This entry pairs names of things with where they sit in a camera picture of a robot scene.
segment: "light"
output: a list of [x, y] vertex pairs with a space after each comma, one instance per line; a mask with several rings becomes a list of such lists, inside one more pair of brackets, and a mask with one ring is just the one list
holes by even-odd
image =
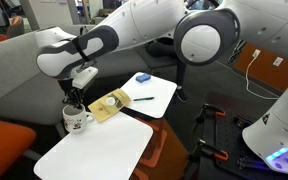
[[273, 154], [271, 154], [270, 156], [266, 157], [266, 161], [272, 161], [273, 159], [285, 154], [288, 151], [288, 148], [282, 148], [276, 152], [274, 152]]

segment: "mug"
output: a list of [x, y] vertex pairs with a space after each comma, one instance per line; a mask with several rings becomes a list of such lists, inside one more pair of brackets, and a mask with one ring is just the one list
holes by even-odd
[[80, 133], [84, 131], [87, 124], [94, 120], [93, 114], [82, 109], [67, 105], [63, 108], [64, 127], [70, 133]]

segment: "mug handle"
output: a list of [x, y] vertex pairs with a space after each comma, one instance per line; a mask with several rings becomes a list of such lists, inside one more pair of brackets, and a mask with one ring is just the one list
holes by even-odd
[[87, 116], [86, 122], [91, 123], [95, 120], [93, 113], [85, 112], [84, 113]]

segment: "black pen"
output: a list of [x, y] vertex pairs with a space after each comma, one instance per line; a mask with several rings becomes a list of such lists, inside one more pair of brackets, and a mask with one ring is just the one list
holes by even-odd
[[134, 99], [133, 101], [145, 101], [145, 100], [152, 100], [152, 99], [154, 99], [154, 97], [138, 98], [138, 99]]

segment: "white tabletop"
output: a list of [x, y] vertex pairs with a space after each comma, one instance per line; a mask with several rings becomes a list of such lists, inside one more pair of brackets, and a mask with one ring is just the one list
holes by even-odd
[[153, 100], [132, 101], [127, 108], [154, 118], [163, 117], [168, 104], [176, 90], [177, 85], [173, 82], [151, 76], [151, 79], [140, 83], [136, 76], [143, 73], [136, 73], [121, 88], [133, 100], [143, 97], [154, 97]]
[[44, 180], [126, 180], [152, 134], [151, 127], [119, 112], [68, 134], [35, 164], [34, 172]]

